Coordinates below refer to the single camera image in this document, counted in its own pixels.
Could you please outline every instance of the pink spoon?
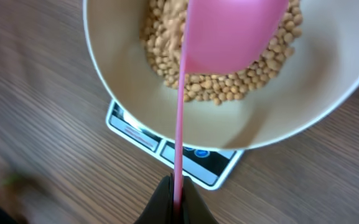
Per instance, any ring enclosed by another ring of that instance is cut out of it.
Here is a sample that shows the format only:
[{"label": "pink spoon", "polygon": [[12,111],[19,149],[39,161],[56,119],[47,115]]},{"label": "pink spoon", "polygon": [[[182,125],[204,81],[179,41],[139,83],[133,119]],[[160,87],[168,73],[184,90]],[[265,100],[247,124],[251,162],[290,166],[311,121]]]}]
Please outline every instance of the pink spoon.
[{"label": "pink spoon", "polygon": [[174,161],[174,212],[182,199],[185,73],[231,73],[258,59],[289,0],[190,0],[180,61]]}]

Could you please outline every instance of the wooden table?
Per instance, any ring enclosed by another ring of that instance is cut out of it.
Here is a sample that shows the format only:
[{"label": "wooden table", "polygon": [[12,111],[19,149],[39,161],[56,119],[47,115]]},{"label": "wooden table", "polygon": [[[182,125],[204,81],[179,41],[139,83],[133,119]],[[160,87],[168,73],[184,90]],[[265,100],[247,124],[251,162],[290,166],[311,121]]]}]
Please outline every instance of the wooden table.
[{"label": "wooden table", "polygon": [[[106,127],[109,102],[81,0],[0,0],[0,174],[41,179],[47,194],[21,199],[30,222],[132,223],[171,172]],[[359,223],[359,90],[199,191],[220,223]]]}]

